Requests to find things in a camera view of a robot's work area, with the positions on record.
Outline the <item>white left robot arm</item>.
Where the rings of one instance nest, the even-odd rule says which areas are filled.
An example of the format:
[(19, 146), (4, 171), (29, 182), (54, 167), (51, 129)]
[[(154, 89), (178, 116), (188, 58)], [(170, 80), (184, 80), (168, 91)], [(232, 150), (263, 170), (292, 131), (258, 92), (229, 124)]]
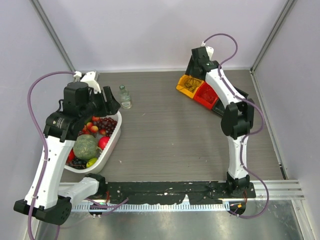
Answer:
[[(71, 82), (63, 90), (59, 109), (46, 119), (40, 133), (44, 146), (33, 183), (27, 195), (17, 200), (14, 211), (40, 221), (60, 226), (68, 219), (72, 207), (93, 197), (102, 199), (107, 192), (106, 179), (99, 175), (120, 137), (122, 124), (120, 104), (109, 86), (97, 83)], [(97, 162), (85, 171), (75, 185), (60, 191), (59, 185), (66, 161), (79, 132), (91, 117), (115, 117), (117, 125)]]

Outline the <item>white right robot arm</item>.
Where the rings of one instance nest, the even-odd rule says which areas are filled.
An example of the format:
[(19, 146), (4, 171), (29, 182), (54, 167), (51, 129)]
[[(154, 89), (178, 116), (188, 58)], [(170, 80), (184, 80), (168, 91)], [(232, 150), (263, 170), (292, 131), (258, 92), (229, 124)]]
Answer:
[(217, 94), (224, 107), (221, 129), (228, 140), (229, 167), (226, 179), (226, 193), (238, 197), (249, 187), (247, 170), (247, 143), (253, 127), (254, 107), (246, 100), (225, 76), (217, 61), (211, 61), (207, 47), (191, 50), (186, 75), (204, 80)]

